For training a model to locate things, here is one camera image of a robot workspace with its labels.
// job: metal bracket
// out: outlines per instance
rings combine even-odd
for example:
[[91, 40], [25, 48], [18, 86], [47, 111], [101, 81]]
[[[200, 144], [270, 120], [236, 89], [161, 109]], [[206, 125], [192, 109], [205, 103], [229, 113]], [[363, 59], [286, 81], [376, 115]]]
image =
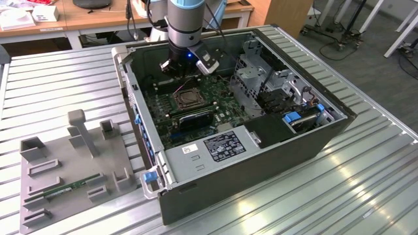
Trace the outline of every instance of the metal bracket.
[[114, 60], [114, 65], [116, 65], [116, 70], [117, 70], [117, 75], [118, 75], [120, 87], [125, 88], [120, 65], [124, 59], [129, 56], [129, 50], [126, 46], [120, 46], [120, 47], [114, 47], [112, 52], [113, 52], [113, 60]]

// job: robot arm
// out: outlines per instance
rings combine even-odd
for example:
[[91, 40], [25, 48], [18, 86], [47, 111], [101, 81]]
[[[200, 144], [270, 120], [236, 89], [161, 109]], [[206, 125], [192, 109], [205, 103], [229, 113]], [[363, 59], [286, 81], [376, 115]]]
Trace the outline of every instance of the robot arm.
[[197, 67], [205, 75], [217, 70], [221, 51], [212, 51], [201, 41], [202, 27], [216, 27], [214, 21], [221, 22], [226, 5], [228, 0], [168, 0], [170, 54], [161, 67], [169, 75], [184, 77]]

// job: gray fixture post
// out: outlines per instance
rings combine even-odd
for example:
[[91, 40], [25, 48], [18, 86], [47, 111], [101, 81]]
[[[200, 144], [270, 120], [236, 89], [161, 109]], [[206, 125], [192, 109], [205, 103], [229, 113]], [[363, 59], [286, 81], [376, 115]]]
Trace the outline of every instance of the gray fixture post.
[[87, 148], [90, 149], [91, 155], [93, 157], [97, 157], [99, 156], [99, 151], [97, 149], [97, 146], [94, 145], [90, 133], [85, 126], [85, 122], [86, 122], [86, 115], [85, 115], [83, 109], [69, 112], [69, 123], [70, 125], [78, 127], [85, 143], [87, 145]]

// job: metal work surface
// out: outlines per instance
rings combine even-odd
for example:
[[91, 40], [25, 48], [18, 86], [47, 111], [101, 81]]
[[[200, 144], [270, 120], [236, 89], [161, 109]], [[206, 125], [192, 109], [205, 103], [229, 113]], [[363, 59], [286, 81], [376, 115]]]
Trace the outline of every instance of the metal work surface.
[[[162, 225], [158, 201], [148, 200], [140, 188], [33, 234], [418, 233], [417, 134], [281, 29], [261, 30], [359, 113], [347, 132], [314, 159], [170, 226]], [[35, 134], [43, 141], [67, 135], [69, 111], [85, 109], [89, 129], [112, 118], [122, 129], [137, 176], [145, 165], [112, 47], [15, 57], [5, 71], [0, 234], [15, 234], [19, 140]]]

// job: white label sticker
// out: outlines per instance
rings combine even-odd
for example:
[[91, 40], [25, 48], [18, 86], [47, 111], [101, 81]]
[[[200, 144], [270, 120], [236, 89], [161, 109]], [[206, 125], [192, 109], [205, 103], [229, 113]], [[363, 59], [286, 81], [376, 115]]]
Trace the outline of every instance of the white label sticker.
[[197, 146], [197, 144], [193, 144], [190, 146], [184, 147], [182, 149], [184, 149], [184, 153], [186, 154], [186, 153], [192, 153], [193, 151], [197, 151], [198, 146]]
[[42, 28], [39, 31], [47, 32], [47, 31], [59, 31], [59, 30], [63, 30], [63, 27], [61, 27], [61, 28]]

